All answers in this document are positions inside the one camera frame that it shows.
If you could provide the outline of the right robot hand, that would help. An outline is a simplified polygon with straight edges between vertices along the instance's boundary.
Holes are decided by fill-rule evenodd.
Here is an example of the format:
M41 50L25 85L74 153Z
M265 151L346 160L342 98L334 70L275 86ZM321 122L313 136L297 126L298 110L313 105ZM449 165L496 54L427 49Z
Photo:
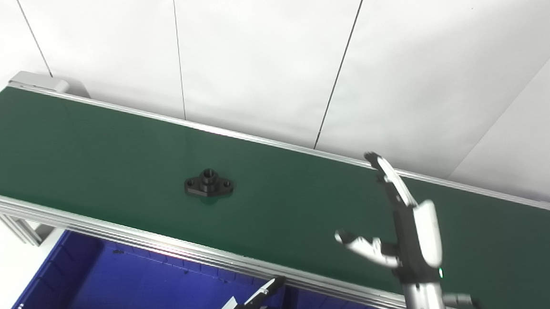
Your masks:
M370 241L347 230L335 231L335 240L349 251L392 269L401 284L439 282L443 247L433 201L418 203L402 177L381 155L371 151L364 158L376 169L376 180L383 184L392 205L397 242L389 244L378 237Z

